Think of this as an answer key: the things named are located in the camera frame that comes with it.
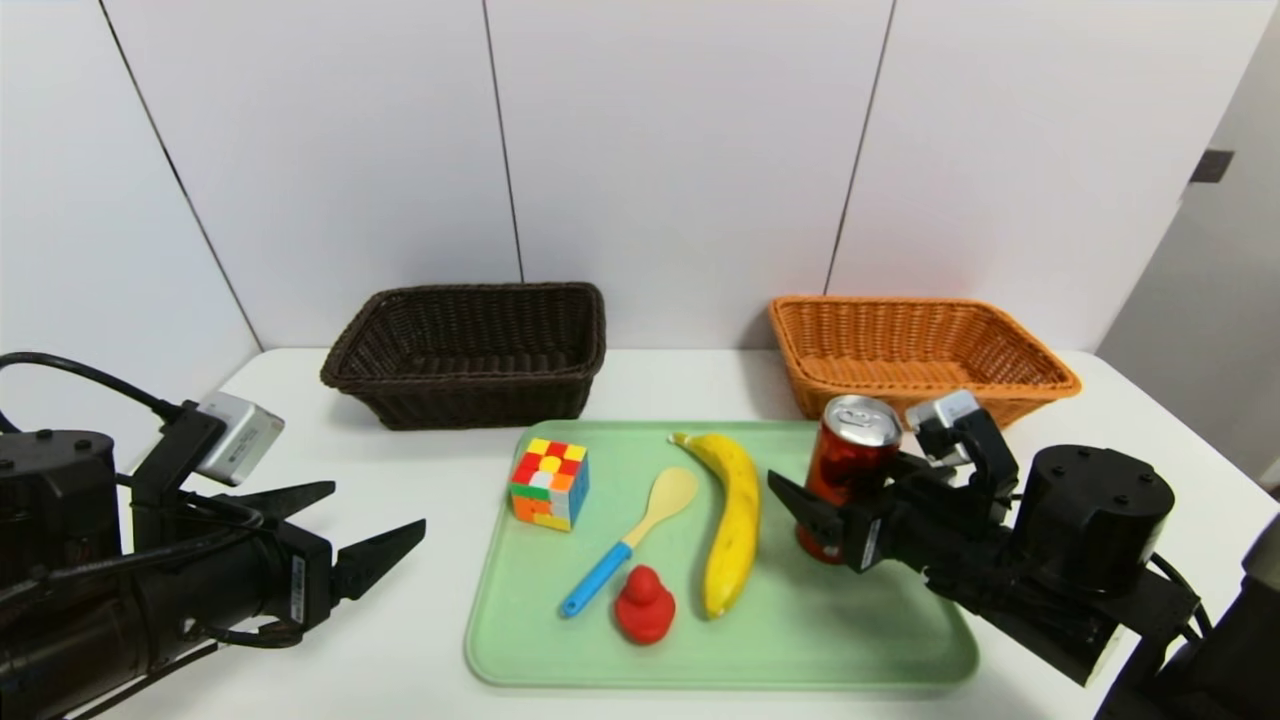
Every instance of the can lid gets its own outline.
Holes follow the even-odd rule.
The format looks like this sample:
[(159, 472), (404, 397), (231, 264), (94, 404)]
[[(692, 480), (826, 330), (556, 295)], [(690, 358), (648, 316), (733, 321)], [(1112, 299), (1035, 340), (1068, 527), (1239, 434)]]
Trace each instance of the can lid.
[(833, 397), (822, 413), (822, 421), (842, 439), (867, 447), (887, 447), (902, 441), (897, 413), (874, 397)]

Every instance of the rubik's cube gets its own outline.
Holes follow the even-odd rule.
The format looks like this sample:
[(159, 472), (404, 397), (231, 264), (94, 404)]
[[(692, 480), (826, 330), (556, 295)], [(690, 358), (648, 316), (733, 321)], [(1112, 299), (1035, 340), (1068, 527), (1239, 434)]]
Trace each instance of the rubik's cube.
[(567, 533), (586, 500), (586, 448), (534, 438), (511, 474), (509, 487), (518, 520)]

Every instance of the white wall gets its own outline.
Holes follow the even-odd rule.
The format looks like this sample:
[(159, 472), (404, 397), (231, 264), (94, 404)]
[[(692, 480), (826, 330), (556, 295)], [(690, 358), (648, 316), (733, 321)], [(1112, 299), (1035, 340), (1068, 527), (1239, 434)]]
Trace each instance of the white wall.
[[(257, 352), (97, 3), (0, 3), (0, 348), (65, 355), (168, 400)], [(86, 428), (128, 465), (157, 420), (55, 370), (4, 372), (23, 429)]]
[(899, 0), (829, 291), (975, 297), (1097, 347), (1272, 6)]
[(526, 281), (614, 347), (773, 342), (820, 293), (891, 0), (490, 0)]
[(1280, 14), (1213, 146), (1230, 170), (1187, 190), (1098, 352), (1261, 478), (1280, 456)]
[(262, 343), (379, 290), (518, 281), (480, 0), (108, 0)]

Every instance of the wicker basket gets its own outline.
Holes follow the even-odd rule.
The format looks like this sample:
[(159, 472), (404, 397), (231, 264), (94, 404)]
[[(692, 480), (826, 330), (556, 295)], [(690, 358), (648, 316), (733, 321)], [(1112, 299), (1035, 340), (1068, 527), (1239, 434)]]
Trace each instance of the wicker basket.
[(589, 283), (425, 286), (372, 296), (320, 379), (393, 430), (577, 418), (604, 363)]
[(769, 305), (796, 404), (810, 419), (837, 395), (868, 395), (899, 415), (969, 388), (1000, 427), (1080, 380), (1002, 310), (972, 300), (780, 297)]

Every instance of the spoon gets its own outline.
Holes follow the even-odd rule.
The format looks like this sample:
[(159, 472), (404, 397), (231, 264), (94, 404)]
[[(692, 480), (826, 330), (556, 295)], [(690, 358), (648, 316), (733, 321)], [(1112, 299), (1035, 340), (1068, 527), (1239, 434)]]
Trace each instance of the spoon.
[(573, 588), (573, 592), (568, 593), (568, 598), (561, 605), (561, 615), (572, 618), (581, 612), (613, 573), (631, 560), (631, 553), (649, 530), (687, 507), (695, 495), (698, 495), (698, 478), (685, 468), (667, 468), (658, 473), (649, 491), (649, 509), (645, 510), (644, 518), (630, 533), (622, 536), (622, 539)]

